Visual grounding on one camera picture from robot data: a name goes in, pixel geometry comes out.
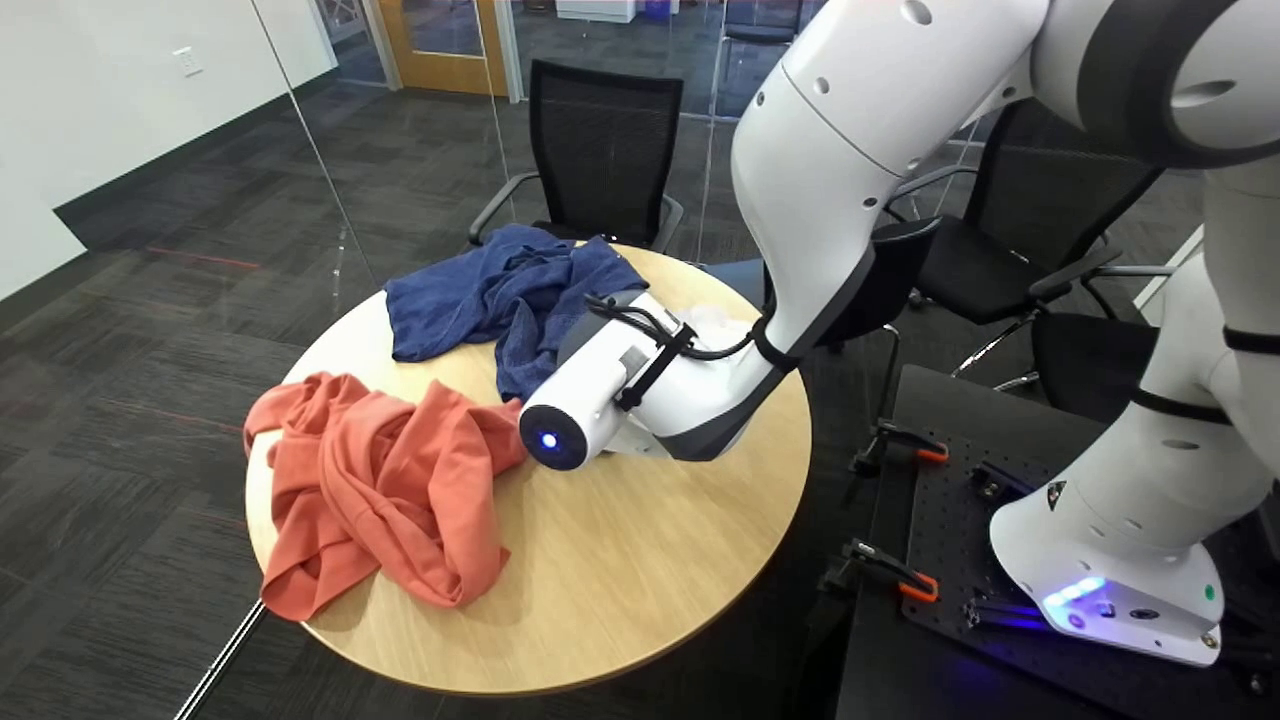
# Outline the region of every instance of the wooden table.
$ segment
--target wooden table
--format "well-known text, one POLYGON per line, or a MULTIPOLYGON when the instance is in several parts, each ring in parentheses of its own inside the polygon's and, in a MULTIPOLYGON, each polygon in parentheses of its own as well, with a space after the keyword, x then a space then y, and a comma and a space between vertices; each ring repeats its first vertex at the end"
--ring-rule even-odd
MULTIPOLYGON (((755 317, 691 264, 621 246, 673 313, 722 303, 755 317)), ((495 405, 494 342, 434 363, 396 363, 385 297, 340 317, 287 373, 356 373, 370 386, 419 401, 434 380, 495 405)), ((249 534, 264 562, 274 469, 249 457, 249 534)), ((495 488, 503 576, 466 611, 425 608, 388 576, 306 628, 381 677, 442 692, 546 692, 643 662, 718 618, 772 560, 808 477, 808 394, 794 373, 718 465, 599 457, 579 471, 524 465, 495 488)))

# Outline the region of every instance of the orange towel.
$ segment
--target orange towel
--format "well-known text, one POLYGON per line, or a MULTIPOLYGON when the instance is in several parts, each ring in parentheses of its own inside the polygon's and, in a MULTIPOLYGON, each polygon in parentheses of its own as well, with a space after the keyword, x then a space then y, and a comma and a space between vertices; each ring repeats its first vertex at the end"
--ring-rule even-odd
POLYGON ((307 618, 385 569, 435 608, 466 608, 503 569, 494 479, 524 465, 516 405, 476 409, 434 385, 419 405, 356 376, 307 376, 264 391, 245 439, 284 429, 268 465, 281 539, 264 604, 307 618))

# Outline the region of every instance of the gray carpet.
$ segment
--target gray carpet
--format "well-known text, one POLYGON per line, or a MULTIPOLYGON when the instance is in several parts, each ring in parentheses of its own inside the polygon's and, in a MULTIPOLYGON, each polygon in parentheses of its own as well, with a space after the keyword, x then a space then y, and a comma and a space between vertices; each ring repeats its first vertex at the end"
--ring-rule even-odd
MULTIPOLYGON (((530 163, 524 114, 508 104, 321 85, 306 107, 351 231, 278 107, 67 204, 90 255, 0 303, 3 717, 181 709, 255 591, 242 521, 245 409, 394 270, 461 251, 472 213, 530 163)), ((680 125, 677 255, 751 246, 729 191, 729 135, 731 125, 680 125)), ((1190 225, 1190 187, 1153 204, 1134 225, 1158 255, 1190 225)), ((905 326, 910 360, 933 369, 981 341, 950 313, 914 313, 905 326)), ((584 692, 458 700, 385 683, 264 618, 201 717, 772 717, 808 589, 845 527, 836 494, 880 363, 877 341, 808 360, 818 459, 798 533, 680 650, 584 692)), ((983 376, 1014 369, 1025 369, 1015 342, 983 376)))

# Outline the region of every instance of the blue cloth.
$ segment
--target blue cloth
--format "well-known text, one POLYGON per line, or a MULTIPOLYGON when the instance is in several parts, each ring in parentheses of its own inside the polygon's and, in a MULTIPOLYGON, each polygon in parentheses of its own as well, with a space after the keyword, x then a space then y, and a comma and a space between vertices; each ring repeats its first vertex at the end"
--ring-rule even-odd
POLYGON ((650 287, 599 237, 570 245, 508 225, 483 246, 388 282, 394 354, 434 360, 495 341, 495 386, 530 401, 562 363, 562 341, 590 297, 650 287))

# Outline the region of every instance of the wall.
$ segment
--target wall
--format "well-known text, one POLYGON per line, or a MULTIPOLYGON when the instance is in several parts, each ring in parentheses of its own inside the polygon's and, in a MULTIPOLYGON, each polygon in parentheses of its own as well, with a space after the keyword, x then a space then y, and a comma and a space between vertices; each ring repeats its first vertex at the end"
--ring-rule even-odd
MULTIPOLYGON (((260 0, 298 85, 335 68, 313 0, 260 0)), ((54 216, 284 92, 254 0, 32 0, 0 21, 0 297, 82 255, 54 216)))

